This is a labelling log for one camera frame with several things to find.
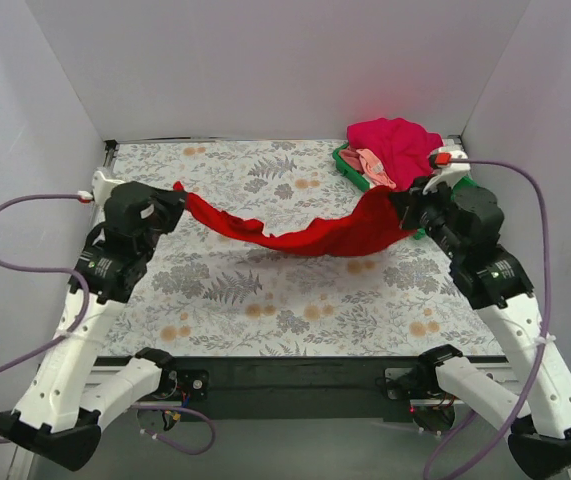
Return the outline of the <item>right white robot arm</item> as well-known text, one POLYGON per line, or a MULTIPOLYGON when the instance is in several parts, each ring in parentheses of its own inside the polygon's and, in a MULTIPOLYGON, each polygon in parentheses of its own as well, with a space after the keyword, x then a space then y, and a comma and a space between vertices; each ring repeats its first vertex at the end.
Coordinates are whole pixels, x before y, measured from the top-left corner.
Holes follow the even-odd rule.
POLYGON ((504 428, 520 469, 548 479, 571 468, 571 372, 553 336, 540 332, 543 318, 531 281, 520 262, 499 243, 504 214, 489 190, 452 190, 440 182, 431 191, 419 179, 394 193, 404 230, 421 228, 450 260, 449 274, 498 341, 525 396, 509 416, 516 394, 475 367, 451 345, 432 348, 396 381, 399 390, 429 397, 452 395, 494 428, 504 428))

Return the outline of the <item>red t shirt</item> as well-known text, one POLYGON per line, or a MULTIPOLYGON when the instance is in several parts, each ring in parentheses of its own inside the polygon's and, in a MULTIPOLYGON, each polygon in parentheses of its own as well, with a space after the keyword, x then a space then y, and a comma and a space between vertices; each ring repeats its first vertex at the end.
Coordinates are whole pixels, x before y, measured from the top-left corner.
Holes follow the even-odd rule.
POLYGON ((401 228, 390 193, 387 187, 375 187, 361 196, 350 214, 315 218, 305 229, 281 235, 267 235, 263 222, 233 216, 195 193, 187 194, 186 208, 196 221, 230 239, 303 257, 364 257, 416 233, 401 228))

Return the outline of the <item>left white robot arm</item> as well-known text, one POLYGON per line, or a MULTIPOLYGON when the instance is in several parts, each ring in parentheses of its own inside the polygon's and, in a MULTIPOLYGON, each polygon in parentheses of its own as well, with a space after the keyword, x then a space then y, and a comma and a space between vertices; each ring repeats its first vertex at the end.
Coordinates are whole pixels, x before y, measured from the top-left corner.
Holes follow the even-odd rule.
POLYGON ((184 191, 139 182, 115 186, 98 203, 104 219, 90 230, 69 280, 64 311, 31 386, 0 412, 0 436, 70 471, 93 456, 103 430, 139 399, 170 398, 178 386, 169 353, 145 348, 119 373, 87 390, 106 336, 145 276, 161 236, 173 232, 184 191))

